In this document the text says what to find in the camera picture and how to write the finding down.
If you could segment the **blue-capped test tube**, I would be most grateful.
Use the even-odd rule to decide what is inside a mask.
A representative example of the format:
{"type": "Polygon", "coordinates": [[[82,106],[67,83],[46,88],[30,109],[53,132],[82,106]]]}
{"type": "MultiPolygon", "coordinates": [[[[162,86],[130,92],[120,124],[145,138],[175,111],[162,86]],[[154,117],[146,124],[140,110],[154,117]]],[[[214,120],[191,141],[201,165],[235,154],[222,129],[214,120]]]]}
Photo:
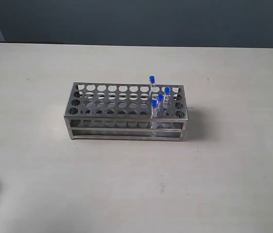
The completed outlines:
{"type": "Polygon", "coordinates": [[[156,94],[154,92],[156,88],[155,76],[153,75],[149,76],[149,82],[150,82],[150,97],[152,100],[157,100],[156,94]]]}
{"type": "Polygon", "coordinates": [[[164,95],[163,94],[158,94],[158,101],[157,101],[157,116],[160,117],[161,116],[161,112],[162,112],[162,105],[163,105],[163,99],[164,99],[164,95]]]}
{"type": "Polygon", "coordinates": [[[169,98],[170,98],[170,87],[165,87],[164,89],[164,96],[163,96],[163,108],[164,109],[168,109],[168,102],[169,102],[169,98]]]}
{"type": "Polygon", "coordinates": [[[151,122],[151,129],[157,129],[159,127],[159,122],[156,121],[158,117],[158,101],[152,100],[151,101],[151,118],[154,119],[154,121],[151,122]]]}

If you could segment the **stainless steel test tube rack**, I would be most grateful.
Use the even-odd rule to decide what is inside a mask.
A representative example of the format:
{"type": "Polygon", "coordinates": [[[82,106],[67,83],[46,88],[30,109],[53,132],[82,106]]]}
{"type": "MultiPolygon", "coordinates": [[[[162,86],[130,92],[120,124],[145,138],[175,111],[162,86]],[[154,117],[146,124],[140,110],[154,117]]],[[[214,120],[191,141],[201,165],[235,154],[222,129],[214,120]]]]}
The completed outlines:
{"type": "MultiPolygon", "coordinates": [[[[166,85],[156,85],[156,96],[166,85]]],[[[71,139],[182,141],[188,110],[182,85],[169,85],[168,109],[162,109],[157,129],[151,129],[148,84],[73,83],[64,113],[71,139]]]]}

